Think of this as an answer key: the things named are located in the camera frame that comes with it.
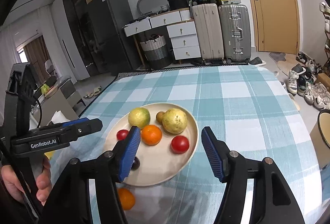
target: dark purple grape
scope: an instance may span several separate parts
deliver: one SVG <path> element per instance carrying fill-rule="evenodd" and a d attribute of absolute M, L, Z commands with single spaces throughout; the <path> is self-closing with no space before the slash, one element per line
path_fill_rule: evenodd
<path fill-rule="evenodd" d="M 134 162 L 132 164 L 131 170 L 136 170 L 140 167 L 140 160 L 135 156 L 134 157 Z"/>

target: metal screw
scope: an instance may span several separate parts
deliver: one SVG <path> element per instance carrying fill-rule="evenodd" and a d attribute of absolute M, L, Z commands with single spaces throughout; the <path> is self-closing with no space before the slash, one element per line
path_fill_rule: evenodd
<path fill-rule="evenodd" d="M 113 156 L 113 152 L 111 150 L 108 150 L 104 153 L 104 156 L 109 158 L 109 157 L 112 157 Z"/>
<path fill-rule="evenodd" d="M 70 160 L 70 164 L 71 164 L 71 165 L 75 165 L 78 161 L 79 161 L 78 158 L 72 158 L 72 159 Z"/>
<path fill-rule="evenodd" d="M 267 164 L 271 165 L 271 164 L 273 163 L 273 159 L 267 157 L 267 158 L 265 158 L 265 162 L 266 162 Z"/>
<path fill-rule="evenodd" d="M 235 150 L 232 150 L 232 151 L 229 152 L 229 155 L 230 155 L 231 157 L 236 158 L 236 157 L 238 157 L 238 152 L 235 151 Z"/>

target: red tomato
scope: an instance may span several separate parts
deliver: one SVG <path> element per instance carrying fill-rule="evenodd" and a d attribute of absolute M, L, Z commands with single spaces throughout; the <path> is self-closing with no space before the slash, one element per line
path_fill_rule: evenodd
<path fill-rule="evenodd" d="M 176 136 L 172 139 L 171 148 L 176 154 L 185 153 L 189 149 L 189 140 L 184 136 Z"/>
<path fill-rule="evenodd" d="M 127 137 L 127 135 L 128 135 L 128 131 L 127 130 L 125 130 L 125 129 L 119 130 L 117 132 L 117 139 L 118 140 L 123 140 L 123 139 L 125 139 Z"/>

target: suitcase handle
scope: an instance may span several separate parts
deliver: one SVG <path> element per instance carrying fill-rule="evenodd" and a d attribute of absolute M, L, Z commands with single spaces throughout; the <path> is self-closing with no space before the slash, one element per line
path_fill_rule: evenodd
<path fill-rule="evenodd" d="M 241 41 L 241 40 L 243 40 L 243 29 L 241 29 L 240 27 L 237 27 L 237 29 L 240 32 L 240 38 L 238 40 Z"/>

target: blue and white plaid tablecloth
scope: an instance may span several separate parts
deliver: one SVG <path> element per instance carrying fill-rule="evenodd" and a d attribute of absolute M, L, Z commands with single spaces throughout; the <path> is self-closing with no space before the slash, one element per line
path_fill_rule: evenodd
<path fill-rule="evenodd" d="M 229 149 L 246 158 L 273 158 L 288 181 L 306 223 L 321 215 L 321 177 L 309 133 L 281 83 L 268 70 L 254 66 L 221 66 L 165 71 L 114 82 L 82 117 L 99 118 L 103 129 L 79 138 L 51 159 L 55 183 L 67 162 L 102 153 L 114 124 L 131 109 L 170 102 L 192 113 L 199 130 L 210 126 Z M 90 195 L 93 221 L 99 224 L 95 185 Z M 202 143 L 190 163 L 171 180 L 153 187 L 129 187 L 136 204 L 126 211 L 129 223 L 213 223 L 225 184 L 213 176 Z M 248 223 L 253 180 L 249 180 L 242 223 Z"/>

